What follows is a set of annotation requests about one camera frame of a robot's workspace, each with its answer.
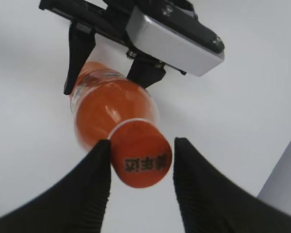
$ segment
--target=silver metal housing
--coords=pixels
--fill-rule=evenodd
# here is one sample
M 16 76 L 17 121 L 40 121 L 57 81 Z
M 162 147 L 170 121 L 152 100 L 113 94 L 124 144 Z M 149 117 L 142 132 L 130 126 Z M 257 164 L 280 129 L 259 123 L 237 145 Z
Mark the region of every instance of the silver metal housing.
M 133 45 L 166 64 L 200 77 L 224 61 L 216 54 L 143 14 L 137 7 L 126 31 Z

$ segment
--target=orange plastic bottle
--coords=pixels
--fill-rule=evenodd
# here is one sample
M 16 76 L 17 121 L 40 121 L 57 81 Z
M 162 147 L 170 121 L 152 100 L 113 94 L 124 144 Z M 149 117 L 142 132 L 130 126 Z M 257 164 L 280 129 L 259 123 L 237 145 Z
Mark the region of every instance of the orange plastic bottle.
M 146 90 L 101 63 L 87 62 L 70 100 L 80 145 L 89 151 L 99 140 L 111 140 L 112 165 L 124 183 L 149 187 L 166 175 L 172 152 L 155 127 L 158 110 Z

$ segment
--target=white background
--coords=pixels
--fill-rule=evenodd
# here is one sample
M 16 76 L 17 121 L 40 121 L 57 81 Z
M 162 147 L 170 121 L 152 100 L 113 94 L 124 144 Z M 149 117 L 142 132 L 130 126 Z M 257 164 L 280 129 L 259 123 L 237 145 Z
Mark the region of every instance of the white background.
M 69 22 L 38 4 L 0 1 L 0 216 L 48 189 L 85 155 L 63 95 Z M 200 21 L 223 39 L 226 61 L 202 78 L 168 69 L 149 88 L 160 129 L 171 144 L 176 136 L 189 138 L 220 171 L 257 195 L 291 140 L 291 0 L 194 5 Z M 127 74 L 125 52 L 97 36 L 91 60 Z M 143 190 L 113 174 L 103 232 L 118 229 L 183 232 L 172 171 Z

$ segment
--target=screw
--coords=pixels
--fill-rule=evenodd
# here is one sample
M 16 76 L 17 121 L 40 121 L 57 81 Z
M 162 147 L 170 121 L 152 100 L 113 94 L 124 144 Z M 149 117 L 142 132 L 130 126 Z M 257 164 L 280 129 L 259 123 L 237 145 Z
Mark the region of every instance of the screw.
M 163 15 L 170 17 L 170 13 L 172 13 L 174 10 L 171 6 L 167 5 L 164 9 L 162 9 Z
M 160 68 L 164 67 L 164 65 L 165 65 L 165 64 L 164 64 L 162 61 L 159 61 L 159 63 L 155 64 L 154 67 L 155 67 L 156 69 L 160 69 Z
M 222 42 L 221 38 L 216 36 L 214 39 L 211 40 L 214 44 L 218 45 L 220 42 Z
M 127 53 L 126 53 L 127 57 L 130 58 L 130 59 L 134 59 L 136 58 L 137 54 L 131 50 L 129 50 Z

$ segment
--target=orange liquid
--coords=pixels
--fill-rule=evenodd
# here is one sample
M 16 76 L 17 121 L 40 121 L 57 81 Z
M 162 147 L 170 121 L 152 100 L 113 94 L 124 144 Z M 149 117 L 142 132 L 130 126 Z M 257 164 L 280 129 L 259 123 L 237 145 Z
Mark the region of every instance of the orange liquid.
M 89 151 L 99 140 L 111 139 L 113 167 L 123 182 L 148 187 L 165 176 L 171 165 L 171 149 L 154 126 L 157 107 L 142 87 L 100 63 L 88 62 L 70 98 L 79 143 Z M 165 166 L 155 167 L 162 155 L 167 156 Z M 145 167 L 147 157 L 151 166 Z M 139 163 L 131 164 L 132 159 L 139 159 Z

